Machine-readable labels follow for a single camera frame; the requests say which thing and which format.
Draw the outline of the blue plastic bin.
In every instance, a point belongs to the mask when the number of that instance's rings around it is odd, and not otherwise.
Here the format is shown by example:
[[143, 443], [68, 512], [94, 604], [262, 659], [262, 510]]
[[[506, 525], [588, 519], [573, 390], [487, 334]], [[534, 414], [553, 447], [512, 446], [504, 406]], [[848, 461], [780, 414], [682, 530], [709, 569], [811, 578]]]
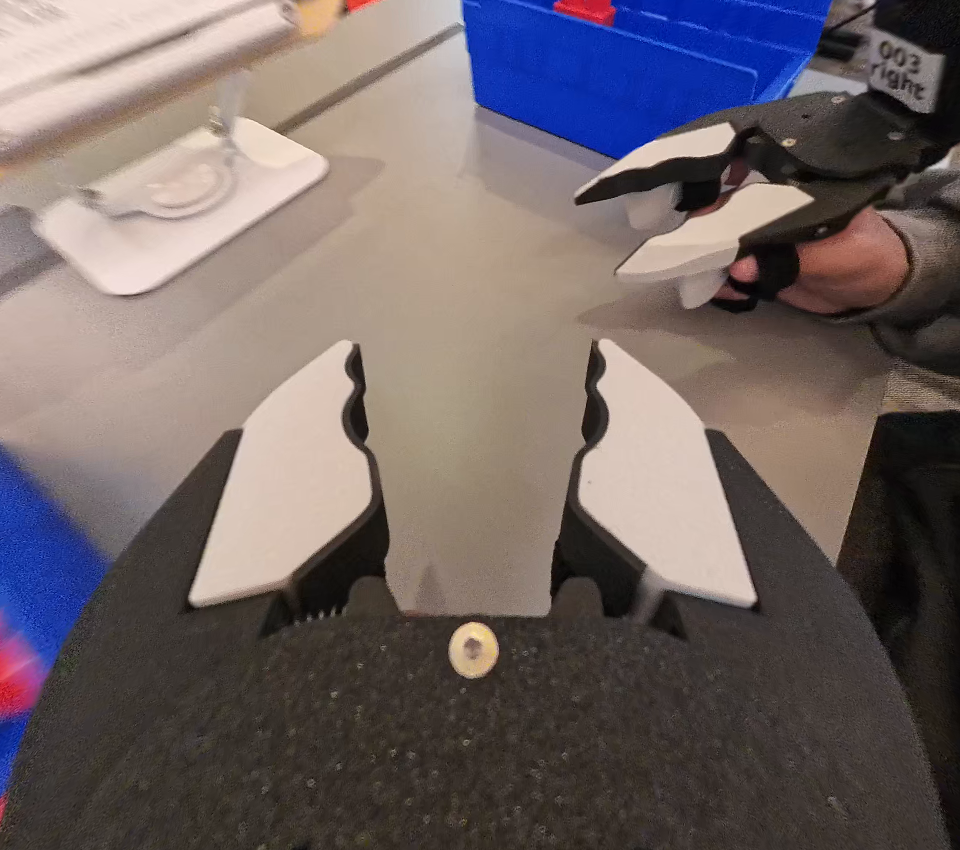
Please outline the blue plastic bin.
[[786, 97], [834, 0], [461, 0], [477, 104], [613, 159], [706, 114]]
[[1, 795], [43, 683], [109, 563], [1, 450]]

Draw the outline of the person's dark clothing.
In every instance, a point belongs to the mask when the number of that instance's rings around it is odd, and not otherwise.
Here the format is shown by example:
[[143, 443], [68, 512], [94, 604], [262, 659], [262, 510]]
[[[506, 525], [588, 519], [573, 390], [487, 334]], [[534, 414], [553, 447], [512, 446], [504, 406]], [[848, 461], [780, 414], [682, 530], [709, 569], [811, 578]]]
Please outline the person's dark clothing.
[[959, 413], [876, 422], [837, 569], [909, 703], [959, 847]]

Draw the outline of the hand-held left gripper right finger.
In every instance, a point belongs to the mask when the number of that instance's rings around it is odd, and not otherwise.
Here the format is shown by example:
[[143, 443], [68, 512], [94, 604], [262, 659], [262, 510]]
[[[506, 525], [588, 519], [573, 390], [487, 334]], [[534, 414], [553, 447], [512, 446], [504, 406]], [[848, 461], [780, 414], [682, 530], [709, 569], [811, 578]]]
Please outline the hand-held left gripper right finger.
[[669, 594], [756, 606], [707, 430], [680, 395], [610, 339], [587, 361], [582, 447], [554, 547], [554, 602], [588, 580], [599, 606]]

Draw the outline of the person's right hand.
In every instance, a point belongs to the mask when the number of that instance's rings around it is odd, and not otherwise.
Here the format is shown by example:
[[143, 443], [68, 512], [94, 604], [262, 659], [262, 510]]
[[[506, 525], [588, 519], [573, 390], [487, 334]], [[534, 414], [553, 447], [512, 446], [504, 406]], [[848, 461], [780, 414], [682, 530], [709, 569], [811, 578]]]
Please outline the person's right hand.
[[906, 244], [873, 207], [828, 237], [795, 246], [798, 269], [776, 300], [817, 316], [870, 310], [894, 297], [910, 275]]

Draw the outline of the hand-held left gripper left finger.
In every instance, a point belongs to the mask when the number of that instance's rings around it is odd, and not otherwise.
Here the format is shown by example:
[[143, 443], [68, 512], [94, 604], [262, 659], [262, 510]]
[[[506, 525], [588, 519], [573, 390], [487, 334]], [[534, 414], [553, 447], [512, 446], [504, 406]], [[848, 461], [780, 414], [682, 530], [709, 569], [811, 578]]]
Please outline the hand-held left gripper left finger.
[[243, 424], [188, 592], [192, 609], [268, 594], [341, 609], [383, 577], [389, 528], [367, 447], [360, 347], [340, 340], [275, 388]]

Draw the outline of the grey desk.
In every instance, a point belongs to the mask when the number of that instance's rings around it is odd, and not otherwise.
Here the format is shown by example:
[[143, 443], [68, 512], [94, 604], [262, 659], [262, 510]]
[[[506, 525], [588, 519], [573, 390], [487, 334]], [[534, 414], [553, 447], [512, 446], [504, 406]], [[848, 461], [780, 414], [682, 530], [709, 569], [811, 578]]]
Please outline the grey desk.
[[870, 336], [619, 283], [625, 212], [572, 201], [608, 161], [477, 109], [464, 42], [459, 0], [385, 0], [260, 63], [244, 113], [328, 177], [159, 290], [102, 294], [7, 223], [27, 267], [2, 283], [2, 443], [116, 555], [222, 432], [353, 340], [400, 605], [540, 615], [591, 341], [612, 339], [835, 560], [885, 384]]

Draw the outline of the white tilting stand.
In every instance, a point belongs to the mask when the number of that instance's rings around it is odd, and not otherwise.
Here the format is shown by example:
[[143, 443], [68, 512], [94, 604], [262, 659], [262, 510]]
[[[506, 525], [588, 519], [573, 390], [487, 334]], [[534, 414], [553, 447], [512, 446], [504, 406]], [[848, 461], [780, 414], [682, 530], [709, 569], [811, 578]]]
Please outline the white tilting stand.
[[316, 184], [330, 163], [241, 115], [249, 65], [302, 29], [295, 0], [261, 0], [198, 28], [2, 98], [2, 166], [216, 80], [205, 122], [138, 161], [64, 183], [30, 227], [99, 292], [152, 292]]

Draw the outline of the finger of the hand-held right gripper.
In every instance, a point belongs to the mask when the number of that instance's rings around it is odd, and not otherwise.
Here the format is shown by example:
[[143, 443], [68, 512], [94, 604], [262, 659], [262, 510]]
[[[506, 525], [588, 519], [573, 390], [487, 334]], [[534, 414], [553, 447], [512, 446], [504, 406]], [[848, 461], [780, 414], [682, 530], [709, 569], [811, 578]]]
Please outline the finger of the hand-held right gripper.
[[655, 139], [583, 185], [574, 203], [618, 201], [633, 229], [675, 229], [720, 196], [738, 146], [739, 133], [729, 123]]
[[744, 237], [812, 202], [812, 196], [791, 185], [743, 186], [719, 209], [695, 214], [646, 240], [619, 265], [615, 276], [626, 283], [670, 283], [684, 309], [697, 309], [726, 283]]

